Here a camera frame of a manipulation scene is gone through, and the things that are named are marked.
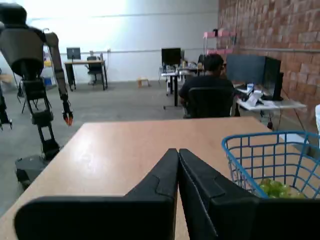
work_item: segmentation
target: person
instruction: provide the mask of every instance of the person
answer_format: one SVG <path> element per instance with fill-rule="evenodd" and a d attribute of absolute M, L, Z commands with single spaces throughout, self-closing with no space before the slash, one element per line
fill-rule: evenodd
<path fill-rule="evenodd" d="M 181 104 L 188 110 L 188 94 L 191 88 L 225 87 L 234 91 L 234 85 L 224 72 L 224 59 L 219 54 L 211 54 L 204 58 L 205 75 L 196 76 L 186 81 L 178 92 Z"/>

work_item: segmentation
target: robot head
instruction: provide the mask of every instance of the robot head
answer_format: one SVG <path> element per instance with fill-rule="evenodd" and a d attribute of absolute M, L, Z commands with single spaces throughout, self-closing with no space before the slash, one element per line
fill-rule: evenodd
<path fill-rule="evenodd" d="M 0 51 L 15 74 L 34 79 L 43 66 L 43 34 L 26 25 L 26 10 L 15 3 L 0 3 Z"/>
<path fill-rule="evenodd" d="M 16 3 L 0 3 L 0 21 L 4 25 L 25 25 L 26 10 Z"/>

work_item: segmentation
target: concrete floor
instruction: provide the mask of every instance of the concrete floor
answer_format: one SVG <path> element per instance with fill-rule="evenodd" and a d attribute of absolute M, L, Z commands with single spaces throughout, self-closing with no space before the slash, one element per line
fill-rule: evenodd
<path fill-rule="evenodd" d="M 60 146 L 65 145 L 75 132 L 86 122 L 114 122 L 141 120 L 181 119 L 181 108 L 163 110 L 163 105 L 173 105 L 173 96 L 166 96 L 164 82 L 154 81 L 151 87 L 138 88 L 136 82 L 110 83 L 107 91 L 102 86 L 79 85 L 75 92 L 69 92 L 74 113 L 72 127 L 67 127 L 62 118 L 62 102 L 57 88 L 47 92 L 52 105 L 54 120 L 52 128 Z M 0 132 L 0 217 L 23 192 L 15 175 L 15 160 L 41 152 L 37 127 L 31 124 L 28 109 L 21 114 L 22 105 L 16 92 L 6 93 L 7 114 L 12 119 L 13 129 L 5 125 Z M 299 126 L 285 119 L 280 129 L 299 129 Z"/>

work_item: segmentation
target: red brick wall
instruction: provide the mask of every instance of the red brick wall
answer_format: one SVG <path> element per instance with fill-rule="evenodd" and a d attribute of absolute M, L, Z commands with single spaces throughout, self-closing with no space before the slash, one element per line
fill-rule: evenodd
<path fill-rule="evenodd" d="M 219 0 L 219 25 L 236 29 L 239 48 L 320 50 L 320 0 Z M 238 52 L 281 60 L 283 90 L 307 104 L 307 114 L 300 115 L 313 120 L 315 105 L 320 104 L 320 53 Z"/>

